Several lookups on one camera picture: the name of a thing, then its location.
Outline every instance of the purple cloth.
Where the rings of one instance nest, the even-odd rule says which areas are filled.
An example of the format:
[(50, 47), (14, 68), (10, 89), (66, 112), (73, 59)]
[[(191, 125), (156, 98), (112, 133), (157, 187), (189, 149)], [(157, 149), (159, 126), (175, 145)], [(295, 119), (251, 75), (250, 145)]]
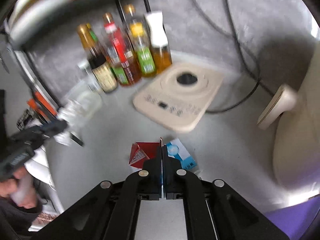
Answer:
[(265, 216), (291, 240), (299, 240), (320, 209), (320, 196), (296, 206), (278, 209)]

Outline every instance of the black cable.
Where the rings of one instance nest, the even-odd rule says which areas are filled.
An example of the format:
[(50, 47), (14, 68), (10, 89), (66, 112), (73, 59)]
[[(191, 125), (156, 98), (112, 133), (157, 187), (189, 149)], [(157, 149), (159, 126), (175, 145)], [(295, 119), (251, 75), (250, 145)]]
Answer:
[[(231, 16), (231, 12), (230, 12), (230, 8), (229, 8), (229, 2), (228, 0), (223, 0), (223, 4), (224, 4), (224, 9), (226, 11), (227, 17), (228, 17), (228, 21), (229, 24), (231, 26), (231, 31), (232, 33), (227, 33), (225, 30), (223, 30), (222, 28), (220, 28), (218, 25), (216, 25), (209, 17), (208, 15), (206, 15), (206, 13), (201, 9), (201, 7), (199, 6), (199, 4), (197, 3), (196, 0), (192, 0), (193, 4), (195, 5), (197, 11), (199, 12), (199, 14), (204, 18), (204, 20), (206, 20), (206, 22), (213, 27), (217, 32), (219, 32), (220, 34), (222, 34), (223, 36), (227, 37), (228, 39), (233, 39), (235, 44), (236, 44), (236, 51), (241, 59), (241, 63), (244, 67), (244, 69), (246, 70), (246, 72), (249, 74), (249, 76), (251, 78), (253, 78), (254, 80), (257, 81), (255, 87), (252, 89), (252, 91), (246, 96), (244, 97), (242, 100), (240, 100), (239, 102), (237, 102), (236, 104), (227, 107), (225, 109), (221, 109), (221, 110), (207, 110), (206, 113), (207, 114), (219, 114), (219, 113), (224, 113), (227, 112), (237, 106), (239, 106), (240, 104), (244, 103), (248, 98), (250, 98), (253, 93), (257, 90), (258, 86), (261, 85), (271, 96), (273, 96), (273, 92), (271, 92), (264, 84), (261, 83), (260, 80), (260, 66), (259, 63), (256, 59), (256, 57), (254, 56), (254, 54), (246, 47), (245, 44), (240, 43), (237, 37), (237, 33), (236, 33), (236, 28), (234, 26), (233, 23), (233, 19)], [(258, 77), (256, 77), (248, 68), (245, 60), (244, 60), (244, 56), (241, 50), (241, 47), (243, 48), (243, 50), (252, 58), (252, 60), (255, 62), (256, 67), (257, 67), (257, 71), (258, 71)]]

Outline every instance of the gold bottle cap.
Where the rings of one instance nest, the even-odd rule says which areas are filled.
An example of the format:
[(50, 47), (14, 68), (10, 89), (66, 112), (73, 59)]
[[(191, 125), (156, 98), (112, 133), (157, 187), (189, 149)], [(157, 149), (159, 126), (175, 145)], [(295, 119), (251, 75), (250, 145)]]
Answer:
[(127, 4), (124, 6), (124, 12), (133, 15), (136, 12), (136, 9), (134, 8), (133, 4)]
[(84, 49), (92, 48), (95, 46), (95, 42), (89, 32), (89, 28), (86, 24), (81, 24), (77, 27), (77, 32), (80, 37), (82, 47)]
[(105, 13), (105, 14), (103, 15), (103, 20), (104, 20), (105, 23), (112, 23), (112, 22), (114, 22), (111, 13)]

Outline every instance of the metal bolt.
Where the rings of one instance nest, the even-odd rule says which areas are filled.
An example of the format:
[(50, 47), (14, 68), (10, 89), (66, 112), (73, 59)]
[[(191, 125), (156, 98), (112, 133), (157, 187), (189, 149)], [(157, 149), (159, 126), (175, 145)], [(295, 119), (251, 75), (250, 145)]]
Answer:
[(221, 180), (221, 179), (216, 179), (214, 181), (214, 184), (217, 186), (217, 187), (223, 187), (224, 186), (224, 181)]
[(107, 181), (107, 180), (100, 183), (100, 187), (102, 188), (110, 188), (110, 186), (111, 186), (111, 183), (110, 181)]
[(146, 177), (149, 175), (149, 172), (148, 171), (145, 171), (145, 170), (142, 170), (142, 171), (139, 171), (139, 176), (140, 177)]
[(180, 175), (180, 176), (184, 176), (184, 175), (187, 174), (187, 172), (184, 169), (180, 169), (180, 170), (177, 170), (177, 174)]

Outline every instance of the gray wall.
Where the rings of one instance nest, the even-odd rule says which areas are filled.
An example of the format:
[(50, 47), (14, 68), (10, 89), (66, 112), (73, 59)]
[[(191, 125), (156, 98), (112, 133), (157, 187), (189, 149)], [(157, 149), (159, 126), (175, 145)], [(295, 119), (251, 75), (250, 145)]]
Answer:
[[(264, 82), (273, 90), (282, 83), (298, 89), (313, 54), (318, 26), (301, 0), (229, 0), (239, 39), (259, 59)], [(170, 47), (225, 62), (230, 69), (242, 71), (234, 43), (211, 29), (198, 15), (190, 0), (149, 0), (152, 10), (162, 10)], [(221, 0), (198, 0), (218, 25), (230, 31)], [(144, 13), (143, 0), (133, 3)], [(34, 44), (31, 55), (49, 87), (61, 98), (81, 78), (76, 64), (85, 58), (76, 33), (77, 25), (90, 22), (101, 37), (102, 14), (112, 12), (121, 23), (115, 5), (84, 12), (45, 35)]]

